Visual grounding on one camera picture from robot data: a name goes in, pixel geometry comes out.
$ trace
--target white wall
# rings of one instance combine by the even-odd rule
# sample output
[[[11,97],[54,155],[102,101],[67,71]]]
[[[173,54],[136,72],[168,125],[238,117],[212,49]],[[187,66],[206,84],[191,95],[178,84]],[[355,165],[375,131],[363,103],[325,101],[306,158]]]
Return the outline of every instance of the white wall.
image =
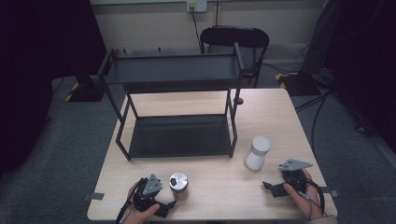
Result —
[[[309,43],[324,0],[225,1],[219,2],[219,24],[263,29],[271,39],[267,60],[289,62],[302,59],[300,51]],[[198,34],[215,22],[216,2],[208,2],[206,13],[196,13]],[[199,52],[198,40],[186,3],[93,5],[108,48],[133,53]]]

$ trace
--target wooden table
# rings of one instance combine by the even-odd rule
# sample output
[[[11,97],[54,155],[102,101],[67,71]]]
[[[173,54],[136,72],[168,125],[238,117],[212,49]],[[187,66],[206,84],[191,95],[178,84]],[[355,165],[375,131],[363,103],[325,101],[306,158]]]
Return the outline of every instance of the wooden table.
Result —
[[[176,115],[216,113],[224,109],[225,91],[176,92],[134,95],[139,113]],[[290,197],[273,198],[262,181],[283,182],[279,164],[287,159],[314,164],[308,168],[321,187],[326,183],[294,111],[289,95],[281,89],[241,90],[245,102],[238,106],[236,127],[238,140],[233,158],[229,156],[135,159],[127,161],[116,145],[113,134],[95,192],[104,193],[103,200],[92,200],[88,210],[91,220],[115,220],[125,202],[128,189],[140,177],[155,174],[163,183],[156,200],[170,203],[174,196],[169,188],[173,173],[184,173],[190,183],[188,198],[178,201],[166,220],[241,220],[303,218]],[[134,117],[128,117],[121,141],[129,145]],[[271,141],[259,172],[249,170],[245,157],[255,136]],[[325,194],[326,213],[337,215],[330,194]],[[163,220],[153,217],[152,220]]]

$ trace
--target wall outlet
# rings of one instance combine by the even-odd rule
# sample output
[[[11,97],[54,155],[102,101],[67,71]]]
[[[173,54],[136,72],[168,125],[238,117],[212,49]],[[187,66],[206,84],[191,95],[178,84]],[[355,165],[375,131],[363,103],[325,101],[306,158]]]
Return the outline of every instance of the wall outlet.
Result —
[[[197,11],[197,1],[196,0],[187,0],[187,12],[196,12]]]
[[[206,12],[207,0],[187,0],[187,12]]]

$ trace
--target human hand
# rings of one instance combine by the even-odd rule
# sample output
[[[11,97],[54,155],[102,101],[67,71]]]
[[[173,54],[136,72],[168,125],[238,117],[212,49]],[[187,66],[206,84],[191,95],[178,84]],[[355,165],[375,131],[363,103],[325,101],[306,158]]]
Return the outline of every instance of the human hand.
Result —
[[[311,179],[311,175],[303,169],[303,173],[307,179]],[[321,211],[319,205],[318,191],[314,186],[306,184],[305,194],[312,200],[308,201],[306,198],[302,197],[290,184],[283,184],[283,188],[290,195],[290,197],[297,204],[297,207],[303,213],[307,220],[315,220],[323,217],[323,212]]]
[[[131,195],[131,193],[133,193],[137,183],[135,183],[129,189],[128,197]],[[131,197],[131,203],[134,203],[134,196]],[[143,224],[146,221],[146,219],[154,215],[154,213],[156,213],[158,209],[160,209],[160,205],[156,203],[144,212],[138,211],[136,208],[134,208],[133,205],[131,205],[128,209],[129,209],[129,215],[127,216],[123,224]]]

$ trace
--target white cylindrical container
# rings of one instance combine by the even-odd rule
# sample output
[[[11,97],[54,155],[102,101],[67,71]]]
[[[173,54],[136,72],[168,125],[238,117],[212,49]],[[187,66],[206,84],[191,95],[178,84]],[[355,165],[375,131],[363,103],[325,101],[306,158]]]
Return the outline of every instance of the white cylindrical container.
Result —
[[[264,156],[271,148],[271,143],[264,136],[257,136],[251,142],[250,152],[245,159],[245,165],[254,171],[258,171],[264,165]]]
[[[187,191],[188,185],[189,179],[183,173],[174,173],[169,180],[169,186],[178,201],[186,200],[189,197],[189,192]]]

